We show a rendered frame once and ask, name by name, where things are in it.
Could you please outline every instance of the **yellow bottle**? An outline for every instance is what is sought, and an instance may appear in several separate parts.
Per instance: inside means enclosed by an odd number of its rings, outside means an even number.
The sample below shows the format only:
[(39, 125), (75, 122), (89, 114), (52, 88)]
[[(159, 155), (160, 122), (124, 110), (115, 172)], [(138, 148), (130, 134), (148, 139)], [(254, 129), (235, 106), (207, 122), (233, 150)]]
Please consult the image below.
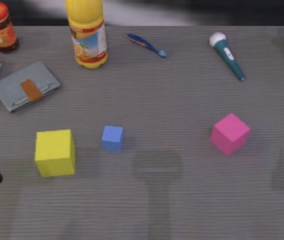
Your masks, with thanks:
[(65, 0), (75, 59), (79, 65), (96, 69), (107, 60), (102, 0)]

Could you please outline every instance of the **table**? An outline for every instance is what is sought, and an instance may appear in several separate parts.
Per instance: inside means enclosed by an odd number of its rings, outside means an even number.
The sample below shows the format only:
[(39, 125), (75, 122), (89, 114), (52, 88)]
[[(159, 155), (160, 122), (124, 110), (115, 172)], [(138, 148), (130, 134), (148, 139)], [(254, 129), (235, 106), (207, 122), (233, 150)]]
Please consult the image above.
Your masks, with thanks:
[[(208, 46), (215, 31), (244, 82)], [(41, 60), (62, 88), (16, 113), (0, 103), (0, 240), (284, 239), (284, 27), (109, 27), (96, 70), (75, 63), (68, 27), (17, 32), (0, 78)], [(252, 132), (226, 157), (208, 136), (228, 113)], [(101, 151), (104, 125), (124, 128), (122, 153)], [(36, 132), (58, 129), (73, 131), (77, 172), (41, 178)]]

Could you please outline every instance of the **jar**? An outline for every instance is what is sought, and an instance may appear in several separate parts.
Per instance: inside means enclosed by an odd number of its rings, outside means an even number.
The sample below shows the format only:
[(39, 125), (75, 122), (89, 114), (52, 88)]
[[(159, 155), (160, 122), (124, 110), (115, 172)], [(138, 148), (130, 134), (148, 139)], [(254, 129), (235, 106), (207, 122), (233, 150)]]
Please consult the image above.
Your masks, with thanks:
[(0, 52), (9, 53), (19, 45), (8, 7), (0, 2)]

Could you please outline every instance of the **yellow cube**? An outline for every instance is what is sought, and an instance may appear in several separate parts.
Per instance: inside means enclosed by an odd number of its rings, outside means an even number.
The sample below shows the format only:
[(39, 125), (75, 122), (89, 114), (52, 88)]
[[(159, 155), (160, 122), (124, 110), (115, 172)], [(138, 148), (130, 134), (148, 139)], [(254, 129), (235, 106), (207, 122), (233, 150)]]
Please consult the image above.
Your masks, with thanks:
[(75, 173), (75, 144), (70, 129), (37, 133), (35, 162), (42, 177)]

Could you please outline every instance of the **gray wallet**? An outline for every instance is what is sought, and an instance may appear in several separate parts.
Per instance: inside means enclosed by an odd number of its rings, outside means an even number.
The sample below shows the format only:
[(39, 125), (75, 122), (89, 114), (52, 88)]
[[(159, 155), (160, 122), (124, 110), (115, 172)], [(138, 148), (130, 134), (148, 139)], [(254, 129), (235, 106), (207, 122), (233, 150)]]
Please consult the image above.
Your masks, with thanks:
[(0, 80), (0, 100), (8, 111), (24, 108), (60, 87), (51, 72), (37, 61)]

